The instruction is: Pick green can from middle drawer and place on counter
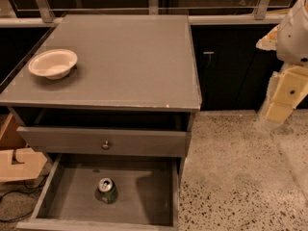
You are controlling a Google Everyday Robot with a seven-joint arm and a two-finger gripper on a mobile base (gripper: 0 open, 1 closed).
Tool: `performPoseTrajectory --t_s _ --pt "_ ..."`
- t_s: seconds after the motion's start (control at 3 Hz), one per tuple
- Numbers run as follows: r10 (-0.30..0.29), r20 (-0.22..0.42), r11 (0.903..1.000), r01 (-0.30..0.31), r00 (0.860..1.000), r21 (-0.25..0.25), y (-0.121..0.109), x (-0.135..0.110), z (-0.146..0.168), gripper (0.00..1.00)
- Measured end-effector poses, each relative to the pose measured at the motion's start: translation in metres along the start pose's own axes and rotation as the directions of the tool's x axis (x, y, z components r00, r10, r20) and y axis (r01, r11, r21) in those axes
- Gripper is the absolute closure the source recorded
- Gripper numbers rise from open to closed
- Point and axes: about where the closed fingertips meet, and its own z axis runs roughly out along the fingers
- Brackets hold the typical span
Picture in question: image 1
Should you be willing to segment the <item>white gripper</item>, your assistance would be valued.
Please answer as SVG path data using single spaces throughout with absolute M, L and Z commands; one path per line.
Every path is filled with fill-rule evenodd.
M 276 50 L 277 58 L 290 64 L 274 75 L 277 85 L 265 111 L 265 120 L 273 123 L 283 123 L 308 95 L 307 6 L 308 0 L 297 0 L 280 25 L 256 43 L 258 49 Z

